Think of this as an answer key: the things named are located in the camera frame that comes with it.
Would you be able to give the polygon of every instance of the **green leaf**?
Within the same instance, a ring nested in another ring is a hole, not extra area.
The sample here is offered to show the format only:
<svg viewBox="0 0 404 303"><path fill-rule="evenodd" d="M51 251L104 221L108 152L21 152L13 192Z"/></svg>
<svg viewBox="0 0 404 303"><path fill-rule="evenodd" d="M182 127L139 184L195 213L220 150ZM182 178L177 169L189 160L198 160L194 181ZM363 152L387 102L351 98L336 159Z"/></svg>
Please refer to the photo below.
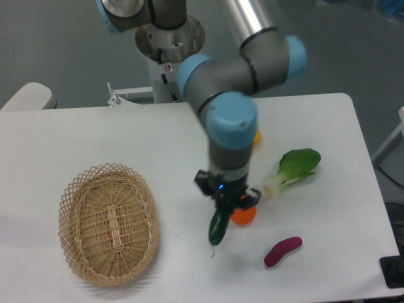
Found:
<svg viewBox="0 0 404 303"><path fill-rule="evenodd" d="M282 178L284 186L289 186L313 175L311 170L320 160L320 153L311 148L288 151L279 161L278 176Z"/></svg>

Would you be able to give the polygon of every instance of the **purple sweet potato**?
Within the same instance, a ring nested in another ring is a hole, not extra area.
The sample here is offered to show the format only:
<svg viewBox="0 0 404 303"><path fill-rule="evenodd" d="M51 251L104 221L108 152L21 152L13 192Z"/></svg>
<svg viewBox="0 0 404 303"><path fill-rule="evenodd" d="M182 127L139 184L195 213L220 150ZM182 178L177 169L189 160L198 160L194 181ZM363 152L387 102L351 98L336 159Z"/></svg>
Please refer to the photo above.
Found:
<svg viewBox="0 0 404 303"><path fill-rule="evenodd" d="M275 266L284 255L290 253L294 249L297 249L302 244L303 240L300 237L291 237L289 239L285 239L276 243L275 246L272 247L271 251L264 258L265 266Z"/></svg>

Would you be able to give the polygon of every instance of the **blue joint cap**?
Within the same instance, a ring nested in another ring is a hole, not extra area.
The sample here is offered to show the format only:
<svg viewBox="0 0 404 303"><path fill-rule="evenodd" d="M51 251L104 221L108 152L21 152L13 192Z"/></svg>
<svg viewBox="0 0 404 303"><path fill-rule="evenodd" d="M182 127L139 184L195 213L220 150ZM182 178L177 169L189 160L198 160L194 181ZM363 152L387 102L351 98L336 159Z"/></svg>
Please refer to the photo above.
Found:
<svg viewBox="0 0 404 303"><path fill-rule="evenodd" d="M285 82L300 77L307 69L307 53L303 42L297 36L287 36L289 67Z"/></svg>
<svg viewBox="0 0 404 303"><path fill-rule="evenodd" d="M102 0L95 0L95 3L97 4L102 19L104 19L105 25L107 25L109 33L120 33L120 31L109 20L107 13L105 12L104 7L102 6Z"/></svg>
<svg viewBox="0 0 404 303"><path fill-rule="evenodd" d="M206 132L218 145L239 150L251 145L257 133L257 108L240 92L217 96L206 115Z"/></svg>
<svg viewBox="0 0 404 303"><path fill-rule="evenodd" d="M180 65L177 72L177 84L183 96L189 77L199 65L206 61L213 61L213 58L206 54L195 54L189 56Z"/></svg>

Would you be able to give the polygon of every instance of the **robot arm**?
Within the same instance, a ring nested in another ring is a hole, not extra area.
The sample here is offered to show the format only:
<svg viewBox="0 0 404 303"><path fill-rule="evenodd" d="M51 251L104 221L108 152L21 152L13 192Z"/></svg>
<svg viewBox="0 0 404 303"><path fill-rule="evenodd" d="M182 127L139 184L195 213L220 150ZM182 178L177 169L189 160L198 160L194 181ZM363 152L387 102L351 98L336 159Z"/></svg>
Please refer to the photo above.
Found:
<svg viewBox="0 0 404 303"><path fill-rule="evenodd" d="M123 32L151 23L154 32L149 34L149 53L160 51L161 57L164 51L167 62L174 63L174 58L182 62L177 73L179 92L182 100L191 104L209 137L209 171L200 170L195 178L202 192L211 196L217 206L225 197L230 201L230 212L257 204L260 192L248 189L246 184L257 131L257 110L247 95L302 74L306 69L303 43L278 32L263 0L220 0L240 54L215 62L204 54L190 56L199 48L191 51L172 46L173 35L182 42L190 41L183 45L193 44L193 34L184 31L186 0L96 1L110 31ZM174 56L171 49L183 56Z"/></svg>
<svg viewBox="0 0 404 303"><path fill-rule="evenodd" d="M278 32L260 0L220 4L240 55L225 62L193 55L181 64L177 82L209 137L209 172L200 170L196 183L217 206L225 196L232 210L248 209L257 204L260 192L247 190L246 184L257 131L257 110L246 95L300 76L306 70L306 50L297 37Z"/></svg>
<svg viewBox="0 0 404 303"><path fill-rule="evenodd" d="M125 32L148 23L175 30L187 20L186 0L96 0L111 33Z"/></svg>

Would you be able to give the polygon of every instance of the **black cable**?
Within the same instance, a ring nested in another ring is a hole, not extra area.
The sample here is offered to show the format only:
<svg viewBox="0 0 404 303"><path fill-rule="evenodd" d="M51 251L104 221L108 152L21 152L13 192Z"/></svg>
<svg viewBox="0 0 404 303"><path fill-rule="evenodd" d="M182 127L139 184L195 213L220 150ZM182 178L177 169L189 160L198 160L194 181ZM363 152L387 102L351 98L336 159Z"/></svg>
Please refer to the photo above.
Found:
<svg viewBox="0 0 404 303"><path fill-rule="evenodd" d="M397 182L396 180L394 180L387 172L385 172L380 166L377 167L377 169L379 169L379 171L387 178L389 179L392 183L394 183L396 186L398 186L400 189L404 189L404 185Z"/></svg>
<svg viewBox="0 0 404 303"><path fill-rule="evenodd" d="M157 49L157 63L158 63L158 65L163 64L163 58L162 58L162 56L163 56L163 50L162 50L161 48L158 48L158 49ZM174 102L178 102L179 99L178 99L178 97L175 95L175 93L172 92L172 90L171 90L171 88L170 88L170 86L169 86L169 82L168 82L167 77L165 76L165 74L161 74L161 77L162 77L162 80L163 80L164 84L167 85L167 89L169 90L169 93L170 93L170 95L171 95L172 100L173 100Z"/></svg>

